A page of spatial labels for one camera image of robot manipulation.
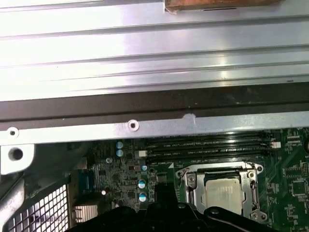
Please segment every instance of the motherboard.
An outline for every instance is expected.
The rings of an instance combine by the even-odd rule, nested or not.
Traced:
[[[79,194],[135,210],[172,183],[179,202],[219,206],[281,232],[309,231],[309,128],[94,142]]]

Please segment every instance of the cpu socket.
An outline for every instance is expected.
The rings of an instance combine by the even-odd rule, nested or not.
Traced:
[[[252,220],[263,222],[257,175],[263,166],[249,162],[196,164],[176,172],[185,184],[186,202],[200,213],[218,206]]]

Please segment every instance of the mesh vent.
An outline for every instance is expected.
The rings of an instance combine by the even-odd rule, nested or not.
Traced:
[[[69,228],[66,186],[9,221],[9,232],[64,232]]]

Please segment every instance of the metal bracket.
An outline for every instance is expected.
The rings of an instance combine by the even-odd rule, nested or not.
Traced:
[[[7,175],[26,169],[31,165],[34,153],[34,144],[1,146],[0,174]]]
[[[0,232],[3,232],[6,222],[22,206],[25,199],[25,181],[19,179],[11,191],[0,202]]]
[[[242,202],[242,215],[257,222],[264,222],[267,220],[267,214],[260,211],[257,189],[257,175],[263,170],[262,165],[250,162],[208,163],[180,169],[176,172],[176,176],[184,180],[187,203],[193,203],[200,213],[209,208],[206,201],[205,177],[220,174],[220,176],[226,175],[227,178],[232,176],[237,178],[245,196]]]
[[[273,114],[195,117],[185,115],[179,119],[138,121],[128,129],[128,122],[80,126],[48,127],[19,130],[8,136],[0,130],[0,145],[50,144],[112,139],[149,138],[172,135],[218,133],[230,131],[259,131],[308,126],[309,111]]]

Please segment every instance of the metal panel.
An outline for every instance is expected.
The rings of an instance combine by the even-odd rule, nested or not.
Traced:
[[[102,4],[1,2],[0,101],[309,81],[307,0],[177,15]]]
[[[132,130],[129,123],[97,124],[20,130],[16,139],[0,131],[1,145],[23,143],[59,143],[64,141],[95,141],[120,138],[145,138],[229,131],[258,131],[281,128],[302,128],[309,125],[309,111],[238,116],[195,117],[140,121]]]
[[[8,222],[9,232],[64,232],[69,228],[66,185]]]

